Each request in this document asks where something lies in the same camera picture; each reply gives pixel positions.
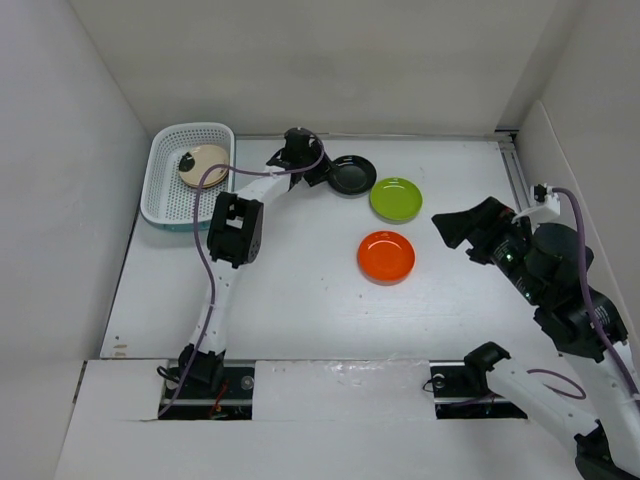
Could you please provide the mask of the green plate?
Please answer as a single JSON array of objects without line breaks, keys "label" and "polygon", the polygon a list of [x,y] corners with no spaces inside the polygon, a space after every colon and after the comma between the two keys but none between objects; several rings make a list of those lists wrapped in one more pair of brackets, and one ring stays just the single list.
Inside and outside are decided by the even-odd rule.
[{"label": "green plate", "polygon": [[369,194],[369,203],[383,220],[405,223],[419,214],[423,206],[423,196],[413,182],[401,177],[389,177],[373,186]]}]

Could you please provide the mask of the cream plate black patch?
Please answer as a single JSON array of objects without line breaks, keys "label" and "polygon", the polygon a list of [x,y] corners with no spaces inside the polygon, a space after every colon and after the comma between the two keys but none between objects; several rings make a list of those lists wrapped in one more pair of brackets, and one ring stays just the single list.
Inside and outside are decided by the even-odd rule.
[{"label": "cream plate black patch", "polygon": [[188,150],[178,163],[181,173],[204,171],[216,165],[229,163],[229,155],[225,149],[217,145],[200,145]]}]

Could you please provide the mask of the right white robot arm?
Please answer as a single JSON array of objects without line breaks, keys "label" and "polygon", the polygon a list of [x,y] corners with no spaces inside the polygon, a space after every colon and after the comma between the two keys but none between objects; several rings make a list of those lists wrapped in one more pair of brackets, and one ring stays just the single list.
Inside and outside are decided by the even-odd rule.
[{"label": "right white robot arm", "polygon": [[465,387],[523,411],[567,448],[582,478],[638,478],[639,378],[628,365],[621,315],[585,279],[593,253],[583,229],[534,226],[493,197],[469,210],[436,214],[432,222],[447,247],[468,242],[471,261],[496,266],[534,307],[535,322],[575,371],[595,412],[566,402],[494,342],[464,357]]}]

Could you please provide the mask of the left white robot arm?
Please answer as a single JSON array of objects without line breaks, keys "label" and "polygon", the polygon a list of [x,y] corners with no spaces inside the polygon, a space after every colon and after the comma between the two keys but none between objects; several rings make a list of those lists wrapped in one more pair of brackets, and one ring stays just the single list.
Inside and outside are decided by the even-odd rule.
[{"label": "left white robot arm", "polygon": [[193,388],[212,396],[222,387],[230,309],[243,267],[260,251],[266,206],[301,180],[312,181],[329,168],[321,139],[298,127],[255,179],[237,192],[218,195],[206,242],[195,241],[209,280],[207,297],[188,345],[178,358],[176,390]]}]

